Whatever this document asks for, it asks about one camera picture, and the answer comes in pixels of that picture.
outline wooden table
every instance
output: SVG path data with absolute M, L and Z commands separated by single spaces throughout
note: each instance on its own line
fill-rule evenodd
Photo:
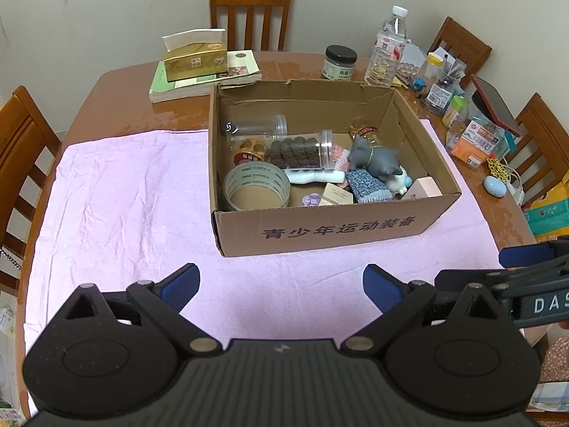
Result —
M 260 52 L 256 53 L 255 57 L 265 80 L 319 78 L 324 62 L 322 54 Z M 354 80 L 362 81 L 366 65 L 366 59 L 357 62 Z M 19 397 L 22 410 L 28 417 L 27 391 L 21 371 L 26 353 L 23 334 L 26 296 L 35 242 L 38 239 L 47 201 L 55 179 L 55 167 L 59 163 L 63 151 L 71 144 L 112 136 L 132 135 L 150 130 L 200 130 L 207 128 L 209 96 L 177 99 L 154 105 L 150 102 L 148 90 L 155 70 L 156 62 L 150 62 L 107 72 L 97 81 L 63 140 L 62 149 L 49 172 L 46 186 L 39 199 L 27 242 L 26 258 L 21 271 L 15 330 Z M 441 124 L 440 118 L 422 107 L 411 91 L 405 90 L 403 94 L 420 118 L 428 118 L 431 121 L 437 135 L 443 140 L 446 129 Z M 488 194 L 482 186 L 482 180 L 486 176 L 482 167 L 474 170 L 462 163 L 457 163 L 457 167 L 476 197 L 499 249 L 534 242 L 534 237 L 523 219 L 522 212 L 510 194 L 502 199 L 496 199 Z M 533 343 L 543 333 L 542 329 L 526 330 L 526 336 Z

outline yellow lid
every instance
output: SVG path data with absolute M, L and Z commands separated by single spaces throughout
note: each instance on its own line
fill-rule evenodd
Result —
M 427 55 L 427 61 L 429 61 L 431 64 L 434 64 L 435 66 L 443 65 L 443 59 L 441 58 L 441 56 L 435 53 L 429 53 Z

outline black jar lid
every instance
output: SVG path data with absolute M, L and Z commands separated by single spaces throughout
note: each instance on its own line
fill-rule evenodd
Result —
M 357 53 L 342 45 L 330 45 L 326 48 L 326 57 L 342 64 L 355 64 L 357 61 Z

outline plastic water bottle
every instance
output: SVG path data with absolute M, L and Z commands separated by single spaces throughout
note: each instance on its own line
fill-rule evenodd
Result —
M 368 85 L 391 87 L 407 41 L 407 9 L 393 6 L 392 16 L 377 33 L 376 45 L 363 79 Z

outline green book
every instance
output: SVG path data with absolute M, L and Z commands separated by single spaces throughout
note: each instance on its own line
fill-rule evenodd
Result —
M 190 96 L 202 96 L 209 94 L 212 84 L 215 83 L 239 85 L 261 79 L 261 71 L 250 50 L 229 51 L 227 53 L 227 65 L 228 71 L 221 74 L 203 75 L 202 77 L 169 82 L 166 79 L 164 62 L 160 61 L 150 86 L 150 101 L 154 103 L 169 101 L 170 99 L 189 98 Z

